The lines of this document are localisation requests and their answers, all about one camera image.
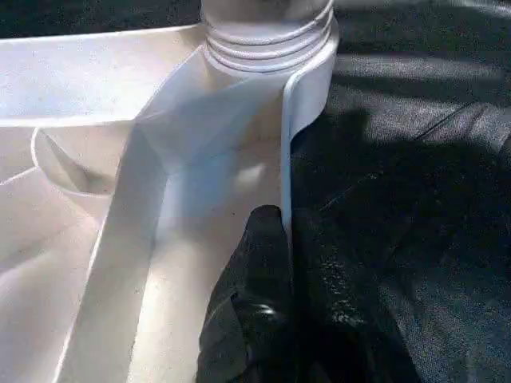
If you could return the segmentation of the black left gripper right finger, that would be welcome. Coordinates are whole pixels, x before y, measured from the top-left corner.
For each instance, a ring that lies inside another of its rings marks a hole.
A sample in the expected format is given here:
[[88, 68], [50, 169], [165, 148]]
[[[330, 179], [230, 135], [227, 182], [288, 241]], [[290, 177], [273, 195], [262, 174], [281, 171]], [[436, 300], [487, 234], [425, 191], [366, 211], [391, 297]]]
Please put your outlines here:
[[417, 382], [374, 272], [332, 218], [293, 212], [296, 305], [313, 382]]

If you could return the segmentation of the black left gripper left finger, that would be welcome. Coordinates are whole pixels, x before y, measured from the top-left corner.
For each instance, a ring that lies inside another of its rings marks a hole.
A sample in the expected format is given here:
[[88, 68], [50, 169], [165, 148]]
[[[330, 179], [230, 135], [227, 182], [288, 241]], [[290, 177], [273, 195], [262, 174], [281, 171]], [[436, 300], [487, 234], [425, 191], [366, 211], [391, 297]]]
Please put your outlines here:
[[199, 382], [294, 382], [297, 342], [281, 211], [262, 205], [211, 293], [199, 337]]

